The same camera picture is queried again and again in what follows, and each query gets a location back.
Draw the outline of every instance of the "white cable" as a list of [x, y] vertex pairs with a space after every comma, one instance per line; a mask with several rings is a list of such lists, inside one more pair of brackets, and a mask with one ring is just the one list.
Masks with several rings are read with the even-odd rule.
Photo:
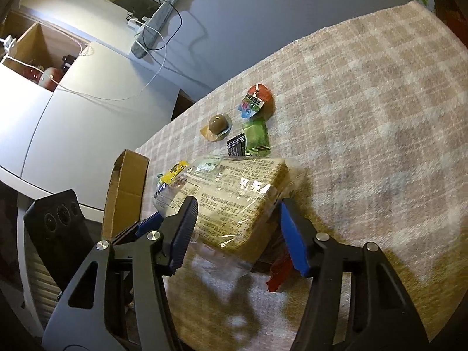
[[[151, 82], [154, 80], [154, 78], [155, 78], [155, 77], [160, 73], [160, 71], [162, 70], [162, 67], [164, 66], [164, 63], [166, 62], [166, 56], [167, 56], [168, 50], [167, 50], [167, 44], [166, 44], [166, 42], [165, 42], [165, 40], [164, 40], [164, 38], [163, 38], [163, 36], [162, 36], [162, 34], [161, 34], [160, 32], [158, 32], [156, 29], [152, 28], [151, 26], [146, 25], [144, 22], [138, 21], [138, 20], [135, 19], [135, 18], [131, 18], [131, 20], [135, 20], [136, 22], [141, 23], [142, 25], [144, 25], [144, 26], [150, 28], [151, 30], [154, 30], [154, 31], [161, 37], [161, 40], [162, 40], [162, 42], [164, 43], [164, 59], [163, 59], [163, 61], [162, 61], [162, 63], [161, 63], [161, 66], [160, 66], [159, 70], [153, 75], [153, 77], [150, 79], [150, 81], [149, 81], [149, 82], [140, 90], [140, 92], [138, 92], [136, 95], [129, 96], [128, 98], [124, 98], [124, 99], [99, 98], [99, 97], [97, 97], [97, 96], [88, 95], [87, 93], [77, 92], [77, 91], [70, 90], [69, 88], [66, 88], [66, 87], [62, 86], [59, 82], [57, 82], [54, 78], [52, 78], [52, 76], [50, 76], [50, 75], [47, 75], [47, 76], [50, 78], [51, 81], [53, 81], [57, 86], [59, 86], [59, 87], [60, 87], [61, 89], [63, 89], [64, 91], [73, 93], [73, 94], [75, 94], [75, 95], [78, 95], [78, 96], [81, 96], [81, 97], [84, 97], [84, 98], [99, 99], [99, 100], [109, 100], [109, 101], [122, 101], [122, 100], [131, 99], [131, 98], [134, 98], [134, 97], [138, 97], [139, 95], [141, 95], [141, 93], [143, 92], [143, 90], [144, 90], [145, 88], [147, 88], [147, 87], [151, 84]], [[83, 47], [82, 47], [82, 45], [81, 45], [76, 39], [74, 39], [73, 37], [69, 36], [68, 34], [66, 34], [66, 33], [64, 33], [64, 32], [62, 32], [62, 31], [60, 31], [60, 30], [58, 30], [58, 31], [61, 32], [62, 34], [64, 34], [65, 36], [69, 37], [70, 39], [72, 39], [73, 41], [75, 41], [76, 43], [79, 44], [80, 49], [81, 49], [79, 56], [81, 56], [81, 55], [83, 54]], [[136, 42], [151, 58], [153, 58], [153, 60], [156, 60], [156, 59], [151, 55], [151, 53], [148, 51], [148, 49], [146, 49], [146, 48], [138, 41], [137, 35], [138, 35], [138, 33], [135, 34], [135, 36], [134, 36], [135, 42]], [[44, 74], [44, 71], [38, 69], [37, 67], [35, 67], [35, 66], [31, 65], [31, 64], [27, 64], [27, 63], [21, 62], [20, 60], [18, 60], [18, 59], [16, 59], [16, 58], [13, 58], [13, 57], [11, 57], [11, 56], [9, 56], [9, 55], [6, 55], [4, 58], [6, 58], [6, 59], [11, 59], [11, 60], [13, 60], [13, 61], [15, 61], [15, 62], [18, 62], [19, 64], [22, 64], [23, 66], [31, 67], [31, 68], [33, 68], [33, 69], [39, 71], [42, 75]]]
[[49, 29], [52, 29], [52, 30], [55, 30], [61, 34], [63, 34], [65, 37], [71, 39], [73, 42], [75, 42], [76, 44], [78, 44], [78, 46], [80, 47], [80, 53], [78, 54], [78, 56], [81, 56], [83, 55], [83, 45], [81, 44], [80, 41], [78, 41], [76, 38], [72, 37], [71, 35], [67, 34], [66, 32], [60, 30], [59, 28], [53, 26], [53, 25], [48, 25], [46, 24], [45, 22], [40, 22], [40, 21], [36, 21], [37, 23], [41, 24], [41, 26], [45, 26], [45, 27], [48, 27]]

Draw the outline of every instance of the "checkered tablecloth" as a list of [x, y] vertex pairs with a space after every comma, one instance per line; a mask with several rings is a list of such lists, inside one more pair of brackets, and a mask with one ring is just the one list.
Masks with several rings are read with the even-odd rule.
[[[272, 155], [306, 168], [296, 200], [338, 241], [378, 243], [408, 289], [429, 337], [468, 287], [468, 51], [416, 2], [355, 18], [299, 39], [242, 72], [164, 127], [137, 151], [151, 159], [142, 217], [155, 211], [158, 173], [181, 159], [227, 154], [199, 133], [236, 110], [246, 90], [274, 94]], [[235, 283], [202, 271], [187, 254], [167, 281], [179, 336], [197, 351], [288, 350], [309, 282], [292, 276], [278, 293], [250, 274]], [[340, 328], [345, 324], [343, 290]]]

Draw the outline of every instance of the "red vase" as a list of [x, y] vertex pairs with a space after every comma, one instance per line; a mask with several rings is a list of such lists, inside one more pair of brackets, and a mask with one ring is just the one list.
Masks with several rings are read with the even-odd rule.
[[62, 78], [63, 72], [61, 70], [56, 69], [55, 67], [49, 67], [47, 70], [44, 71], [44, 74], [42, 74], [38, 84], [41, 87], [54, 92], [57, 88], [57, 83], [60, 83]]
[[25, 67], [23, 71], [23, 76], [36, 84], [39, 82], [41, 75], [42, 73], [40, 71], [37, 71], [31, 67]]

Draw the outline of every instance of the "metal screw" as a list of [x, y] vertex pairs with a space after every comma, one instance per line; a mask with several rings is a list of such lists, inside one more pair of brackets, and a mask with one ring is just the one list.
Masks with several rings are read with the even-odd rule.
[[317, 240], [320, 241], [328, 241], [330, 240], [330, 235], [328, 235], [326, 232], [319, 232], [317, 235]]
[[158, 231], [150, 231], [147, 234], [148, 240], [155, 241], [161, 237], [161, 234]]
[[96, 248], [100, 251], [105, 250], [109, 246], [109, 242], [107, 240], [101, 240], [96, 244]]
[[375, 243], [372, 243], [372, 242], [367, 243], [366, 248], [367, 248], [367, 250], [369, 250], [371, 252], [377, 252], [378, 251], [378, 245], [375, 244]]

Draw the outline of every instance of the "yellow label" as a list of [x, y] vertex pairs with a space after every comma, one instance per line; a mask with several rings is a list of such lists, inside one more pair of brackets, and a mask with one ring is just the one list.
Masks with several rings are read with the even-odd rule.
[[177, 174], [179, 174], [182, 170], [184, 170], [187, 166], [189, 165], [189, 163], [187, 161], [179, 161], [177, 162], [173, 167], [172, 169], [170, 169], [167, 173], [165, 173], [161, 178], [160, 180], [164, 183], [171, 183], [172, 179], [174, 179], [175, 176], [177, 176]]

